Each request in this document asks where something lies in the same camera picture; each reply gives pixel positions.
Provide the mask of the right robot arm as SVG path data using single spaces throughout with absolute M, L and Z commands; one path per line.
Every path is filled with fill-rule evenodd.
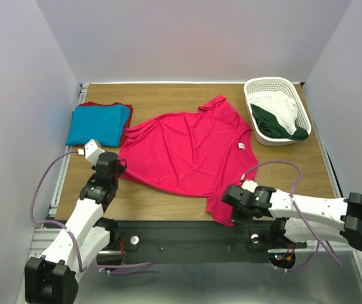
M 247 180 L 241 186 L 229 185 L 222 201 L 248 217 L 274 218 L 270 240 L 277 247 L 322 240 L 348 244 L 362 251 L 362 194 L 316 198 Z

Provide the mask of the pink t-shirt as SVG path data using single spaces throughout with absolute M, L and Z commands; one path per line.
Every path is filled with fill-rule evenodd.
M 231 184 L 258 164 L 252 128 L 224 96 L 196 112 L 165 113 L 125 131 L 119 157 L 124 179 L 156 189 L 206 198 L 215 222 L 232 226 L 232 207 L 222 201 Z

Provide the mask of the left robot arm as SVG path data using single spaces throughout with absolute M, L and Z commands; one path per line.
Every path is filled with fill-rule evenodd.
M 41 221 L 61 230 L 40 257 L 31 257 L 25 264 L 27 303 L 73 303 L 80 279 L 97 254 L 120 243 L 118 222 L 103 214 L 115 198 L 126 165 L 114 152 L 101 152 L 87 160 L 94 173 L 82 188 L 70 218 L 66 223 Z

